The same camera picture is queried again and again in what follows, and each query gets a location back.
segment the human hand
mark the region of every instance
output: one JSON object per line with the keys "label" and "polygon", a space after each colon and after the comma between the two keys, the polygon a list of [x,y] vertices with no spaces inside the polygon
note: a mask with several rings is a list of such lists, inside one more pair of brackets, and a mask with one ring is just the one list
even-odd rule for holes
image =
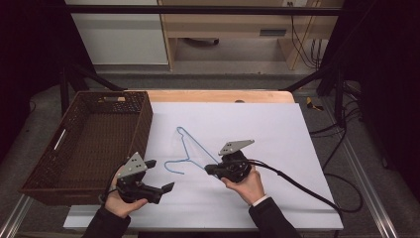
{"label": "human hand", "polygon": [[[117,184],[117,174],[120,172],[121,168],[115,173],[114,178],[112,179],[111,186],[116,186]],[[126,203],[118,193],[118,190],[114,190],[108,194],[108,198],[105,202],[105,209],[114,213],[115,215],[126,218],[131,212],[140,209],[142,206],[146,205],[148,201],[143,198],[137,200],[133,203]]]}
{"label": "human hand", "polygon": [[221,181],[227,188],[237,192],[248,205],[253,205],[254,202],[265,196],[262,178],[255,166],[252,166],[248,176],[238,183],[227,178],[221,178]]}

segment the white paper sheet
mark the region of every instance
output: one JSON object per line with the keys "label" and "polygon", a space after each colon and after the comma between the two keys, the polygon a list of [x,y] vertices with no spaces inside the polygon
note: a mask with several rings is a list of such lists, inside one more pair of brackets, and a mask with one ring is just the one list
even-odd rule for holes
{"label": "white paper sheet", "polygon": [[[175,181],[160,204],[147,204],[132,213],[130,227],[142,230],[248,230],[256,226],[248,206],[218,179],[192,163],[169,164],[185,159],[181,126],[211,155],[229,141],[254,139],[242,152],[283,171],[321,196],[332,199],[298,104],[274,103],[152,103],[154,119],[145,160],[156,160],[144,183],[161,187]],[[190,138],[184,137],[190,157],[202,167],[214,164]],[[329,205],[299,190],[274,172],[258,168],[265,192],[298,229],[342,229],[338,214]],[[98,206],[72,206],[66,228],[86,227]]]}

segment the floor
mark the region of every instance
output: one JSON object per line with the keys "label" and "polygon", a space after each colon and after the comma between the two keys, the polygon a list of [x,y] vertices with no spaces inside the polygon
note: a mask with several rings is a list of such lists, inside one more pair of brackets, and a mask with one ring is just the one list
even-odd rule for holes
{"label": "floor", "polygon": [[[284,58],[276,54],[276,41],[220,40],[217,46],[207,42],[181,41],[173,71],[144,69],[136,67],[121,73],[121,68],[101,68],[101,73],[110,81],[129,88],[200,88],[200,89],[280,89],[303,78],[314,69],[301,65],[289,71]],[[99,87],[89,81],[92,87]],[[316,131],[333,124],[331,112],[332,97],[318,98],[312,82],[294,92],[300,104],[309,131]],[[311,96],[315,106],[324,110],[308,108],[307,97]],[[17,191],[26,176],[41,156],[44,147],[56,129],[60,119],[58,87],[52,87],[34,96],[33,112],[0,165],[0,224],[4,224],[21,197]],[[371,140],[363,115],[353,98],[345,96],[348,117],[346,140],[356,152],[358,160],[366,171],[386,214],[395,228],[397,236],[381,234],[373,219],[372,208],[365,202],[363,208],[354,213],[345,213],[345,229],[340,237],[420,237],[420,204],[410,193],[398,172],[382,166],[380,152]],[[313,144],[323,165],[334,151],[343,132],[339,128],[313,137]],[[326,173],[340,175],[358,184],[349,160],[348,146],[340,146]],[[359,204],[355,190],[339,179],[328,177],[333,196],[341,207],[353,209]],[[34,201],[22,221],[17,237],[78,237],[79,233],[62,229],[68,207],[46,207]],[[331,232],[302,231],[304,237],[333,237]]]}

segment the electrical cable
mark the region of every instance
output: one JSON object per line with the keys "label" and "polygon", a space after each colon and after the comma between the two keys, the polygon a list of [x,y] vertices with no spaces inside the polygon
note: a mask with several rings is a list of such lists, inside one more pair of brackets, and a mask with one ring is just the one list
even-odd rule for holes
{"label": "electrical cable", "polygon": [[128,162],[128,160],[130,160],[130,158],[127,158],[127,160],[125,160],[123,163],[121,163],[115,170],[114,170],[114,172],[112,173],[112,175],[108,178],[108,181],[107,181],[107,185],[106,185],[106,187],[105,187],[105,190],[104,190],[104,192],[102,193],[102,194],[99,194],[99,196],[98,196],[98,199],[99,199],[99,203],[100,204],[105,204],[105,201],[106,201],[106,199],[108,198],[108,195],[109,195],[109,193],[111,193],[111,192],[113,192],[113,191],[115,191],[115,190],[117,190],[118,189],[118,187],[116,187],[116,188],[113,188],[113,189],[110,189],[110,187],[111,187],[111,185],[112,185],[112,180],[114,179],[114,176],[115,176],[115,174],[117,173],[117,171],[123,166],[123,165],[125,165],[127,162]]}
{"label": "electrical cable", "polygon": [[345,125],[344,125],[344,133],[342,135],[342,137],[340,138],[339,143],[337,143],[336,147],[334,148],[333,152],[331,153],[331,155],[328,157],[327,161],[324,163],[324,165],[322,166],[322,171],[325,171],[325,168],[327,168],[328,164],[331,162],[331,160],[333,159],[334,155],[336,154],[337,150],[340,148],[341,144],[344,141],[344,138],[346,137],[347,134],[347,125],[346,125],[346,121],[345,121]]}
{"label": "electrical cable", "polygon": [[358,113],[360,113],[361,112],[361,109],[359,109],[359,108],[354,108],[354,109],[352,109],[346,116],[345,116],[345,119],[348,119],[349,117],[351,117],[351,116],[353,116],[353,115],[355,115],[355,114],[358,114]]}
{"label": "electrical cable", "polygon": [[[314,52],[315,52],[315,43],[318,40],[318,50],[317,50],[317,54],[316,57],[314,57]],[[312,62],[315,64],[316,69],[318,70],[320,65],[321,65],[321,47],[322,47],[322,39],[312,39],[312,45],[311,45],[311,59]]]}
{"label": "electrical cable", "polygon": [[322,133],[322,132],[326,132],[326,131],[329,131],[329,130],[335,128],[336,126],[338,126],[338,123],[334,123],[333,125],[328,126],[328,127],[324,128],[324,129],[320,129],[320,130],[317,130],[317,131],[309,132],[309,135],[315,135],[315,134],[319,134],[319,133]]}
{"label": "electrical cable", "polygon": [[35,111],[35,109],[37,108],[37,103],[35,103],[35,101],[30,101],[30,103],[34,104],[34,107],[31,109],[29,114],[33,113]]}
{"label": "electrical cable", "polygon": [[361,116],[361,112],[360,112],[360,110],[359,111],[355,111],[355,113],[353,113],[353,114],[355,114],[355,116],[353,116],[353,117],[349,117],[349,119],[347,120],[347,122],[350,122],[350,121],[353,121],[354,119],[356,119],[356,118],[361,118],[362,116]]}
{"label": "electrical cable", "polygon": [[346,103],[346,105],[344,105],[344,108],[347,108],[350,104],[352,104],[352,103],[357,103],[357,104],[359,104],[359,101],[358,100],[352,100],[352,101],[350,101],[350,102],[348,102],[348,103]]}
{"label": "electrical cable", "polygon": [[324,176],[326,176],[326,177],[332,177],[332,178],[336,178],[336,179],[339,179],[339,180],[341,180],[341,181],[343,181],[343,182],[345,182],[345,183],[347,183],[348,185],[350,185],[355,191],[356,191],[356,193],[358,194],[358,197],[359,197],[359,205],[358,205],[358,207],[357,208],[354,208],[354,209],[346,209],[346,208],[343,208],[343,207],[340,207],[340,209],[343,211],[343,212],[347,212],[347,213],[356,213],[356,212],[359,212],[359,211],[361,211],[362,210],[362,208],[364,207],[364,200],[363,200],[363,196],[362,196],[362,193],[361,193],[361,191],[352,183],[352,182],[350,182],[349,180],[347,180],[347,179],[345,179],[345,178],[343,178],[343,177],[340,177],[340,176],[337,176],[337,175],[333,175],[333,174],[329,174],[329,173],[324,173]]}
{"label": "electrical cable", "polygon": [[338,132],[334,132],[334,133],[331,133],[331,134],[327,134],[327,135],[322,135],[322,136],[311,136],[311,138],[325,138],[325,137],[332,137],[332,136],[335,136],[335,135],[340,134],[340,133],[342,133],[342,132],[344,132],[344,130],[341,130],[341,131],[338,131]]}
{"label": "electrical cable", "polygon": [[[306,188],[305,186],[301,185],[300,183],[298,183],[297,181],[295,181],[293,178],[289,177],[288,175],[286,175],[285,173],[283,173],[282,171],[279,171],[269,165],[267,165],[264,162],[258,161],[258,160],[247,160],[247,161],[230,161],[230,162],[224,162],[225,164],[235,164],[235,163],[247,163],[249,165],[253,165],[253,166],[258,166],[258,167],[263,167],[266,168],[270,171],[275,172],[278,176],[282,177],[283,179],[285,179],[286,181],[290,182],[292,185],[296,186],[297,188],[299,188],[300,190],[306,192],[307,194],[315,197],[316,199],[326,203],[327,205],[331,206],[334,210],[337,211],[337,214],[340,216],[340,220],[343,221],[343,211],[341,210],[340,207],[338,207],[334,202],[328,200],[327,198],[315,193],[314,191]],[[338,237],[339,232],[335,231],[334,237]]]}
{"label": "electrical cable", "polygon": [[[294,47],[296,48],[296,50],[297,50],[297,52],[299,53],[299,55],[300,55],[300,57],[302,58],[302,61],[305,63],[305,65],[307,66],[307,67],[310,67],[310,68],[315,68],[315,64],[309,59],[309,57],[308,57],[308,55],[306,54],[306,52],[305,52],[305,49],[303,48],[303,45],[302,45],[302,43],[300,42],[300,39],[299,39],[299,36],[297,35],[297,33],[296,33],[296,30],[295,30],[295,28],[294,28],[294,20],[293,20],[293,16],[290,16],[290,19],[291,19],[291,42],[293,43],[293,45],[294,45]],[[300,44],[300,49],[302,49],[302,51],[303,51],[303,53],[304,53],[304,55],[305,55],[305,57],[306,57],[306,60],[308,60],[309,62],[310,62],[310,64],[312,64],[312,65],[308,65],[308,63],[307,63],[307,61],[305,60],[305,58],[303,57],[303,55],[302,55],[302,53],[300,52],[300,49],[296,46],[296,44],[294,43],[294,35],[296,35],[296,40],[299,42],[299,44]]]}

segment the wicker basket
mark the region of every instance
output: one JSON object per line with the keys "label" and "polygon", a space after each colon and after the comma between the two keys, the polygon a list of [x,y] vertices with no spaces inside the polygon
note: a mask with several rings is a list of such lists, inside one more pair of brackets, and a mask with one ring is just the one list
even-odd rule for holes
{"label": "wicker basket", "polygon": [[153,110],[140,92],[78,92],[20,192],[46,205],[97,204],[127,157],[144,157]]}

